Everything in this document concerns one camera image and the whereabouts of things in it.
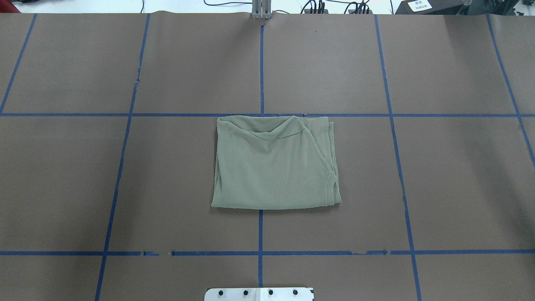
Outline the black power adapter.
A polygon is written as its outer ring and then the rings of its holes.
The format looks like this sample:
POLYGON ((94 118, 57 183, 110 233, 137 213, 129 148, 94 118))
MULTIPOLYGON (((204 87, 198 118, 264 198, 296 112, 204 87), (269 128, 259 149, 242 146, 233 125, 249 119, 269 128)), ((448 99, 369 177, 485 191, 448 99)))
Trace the black power adapter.
POLYGON ((404 0, 394 15, 456 15, 464 0, 404 0))

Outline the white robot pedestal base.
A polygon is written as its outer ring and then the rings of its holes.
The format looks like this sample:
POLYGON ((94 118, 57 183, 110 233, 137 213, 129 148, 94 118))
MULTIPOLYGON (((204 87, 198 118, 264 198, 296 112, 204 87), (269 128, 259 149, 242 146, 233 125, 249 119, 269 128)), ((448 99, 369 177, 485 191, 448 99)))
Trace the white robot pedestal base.
POLYGON ((205 301, 314 301, 313 288, 212 288, 204 295, 205 301))

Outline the aluminium frame post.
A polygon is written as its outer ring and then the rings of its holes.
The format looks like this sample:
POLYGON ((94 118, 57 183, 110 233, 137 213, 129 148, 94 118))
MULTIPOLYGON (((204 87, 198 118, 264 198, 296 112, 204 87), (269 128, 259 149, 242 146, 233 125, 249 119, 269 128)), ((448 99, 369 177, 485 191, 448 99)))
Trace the aluminium frame post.
POLYGON ((271 0, 251 0, 252 2, 252 19, 271 19, 273 10, 271 9, 271 0))

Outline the brown paper table cover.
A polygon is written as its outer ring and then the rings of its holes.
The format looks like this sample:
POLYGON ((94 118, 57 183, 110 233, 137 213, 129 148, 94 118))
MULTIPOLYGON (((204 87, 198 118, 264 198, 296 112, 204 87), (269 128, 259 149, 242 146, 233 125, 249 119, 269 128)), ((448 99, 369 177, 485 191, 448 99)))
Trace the brown paper table cover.
POLYGON ((1 15, 1 299, 533 301, 534 18, 1 15), (342 203, 213 208, 216 120, 325 116, 342 203))

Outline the olive green long-sleeve shirt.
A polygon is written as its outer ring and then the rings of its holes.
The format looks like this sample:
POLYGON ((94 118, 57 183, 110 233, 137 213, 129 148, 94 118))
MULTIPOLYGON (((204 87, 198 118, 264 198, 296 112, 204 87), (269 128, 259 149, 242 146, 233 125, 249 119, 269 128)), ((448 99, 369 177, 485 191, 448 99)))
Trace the olive green long-sleeve shirt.
POLYGON ((212 207, 286 210, 341 202, 334 124, 327 117, 217 119, 212 207))

